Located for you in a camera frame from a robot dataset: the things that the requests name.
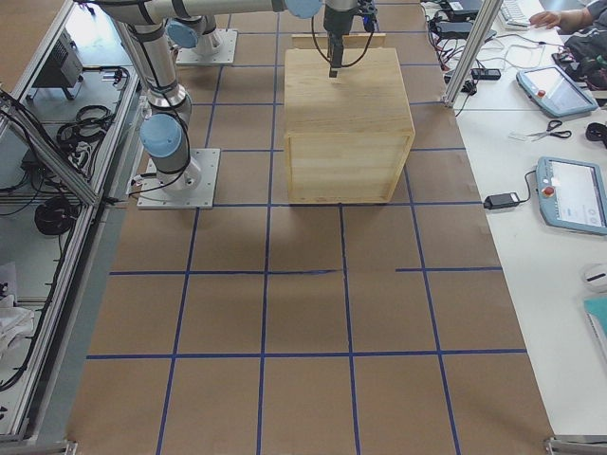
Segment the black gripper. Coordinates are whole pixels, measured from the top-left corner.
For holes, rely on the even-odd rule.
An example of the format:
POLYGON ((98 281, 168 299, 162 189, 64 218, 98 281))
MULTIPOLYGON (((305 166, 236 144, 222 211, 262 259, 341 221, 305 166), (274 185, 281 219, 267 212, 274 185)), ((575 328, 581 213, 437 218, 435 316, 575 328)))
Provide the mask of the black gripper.
POLYGON ((325 0, 323 27, 328 34, 329 77, 334 79, 342 67, 343 39, 350 33, 354 16, 356 15, 356 0, 325 0))

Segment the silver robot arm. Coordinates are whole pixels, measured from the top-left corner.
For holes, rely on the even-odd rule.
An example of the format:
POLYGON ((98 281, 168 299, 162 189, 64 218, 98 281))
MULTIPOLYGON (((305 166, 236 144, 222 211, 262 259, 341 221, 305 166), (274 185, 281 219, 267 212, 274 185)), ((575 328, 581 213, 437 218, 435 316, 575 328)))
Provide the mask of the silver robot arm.
POLYGON ((193 160, 188 122, 191 99, 178 81, 169 43, 197 46, 198 37, 214 31, 217 14, 288 11, 312 20, 324 10, 330 75, 343 67, 343 37, 348 35, 359 1, 98 1, 115 22, 126 28, 126 51, 138 65, 152 115, 141 126, 141 142, 156 166, 158 191, 184 194, 199 186, 200 166, 193 160))
POLYGON ((174 44, 201 56, 216 54, 223 45, 214 15, 170 19, 166 32, 174 44))

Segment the person's hand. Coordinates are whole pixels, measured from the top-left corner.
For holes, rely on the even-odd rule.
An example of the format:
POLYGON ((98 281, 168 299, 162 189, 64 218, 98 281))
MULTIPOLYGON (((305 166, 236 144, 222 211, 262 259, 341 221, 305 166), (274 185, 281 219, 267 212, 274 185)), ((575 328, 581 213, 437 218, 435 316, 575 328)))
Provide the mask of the person's hand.
POLYGON ((542 11, 532 15, 528 21, 532 27, 554 28, 561 23, 561 13, 558 11, 542 11))

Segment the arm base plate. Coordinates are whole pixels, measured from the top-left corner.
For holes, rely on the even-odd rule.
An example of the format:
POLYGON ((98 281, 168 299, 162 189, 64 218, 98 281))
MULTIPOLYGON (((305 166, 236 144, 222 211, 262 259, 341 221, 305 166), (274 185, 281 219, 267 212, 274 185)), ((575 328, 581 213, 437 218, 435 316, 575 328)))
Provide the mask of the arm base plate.
POLYGON ((237 38, 238 31, 234 28, 216 28, 213 32, 202 35, 196 47, 181 47, 177 53, 176 64, 180 66, 232 65, 237 38))
POLYGON ((158 173, 151 158, 138 193, 139 209, 211 209, 221 152, 215 148, 191 149, 191 160, 183 174, 158 173))

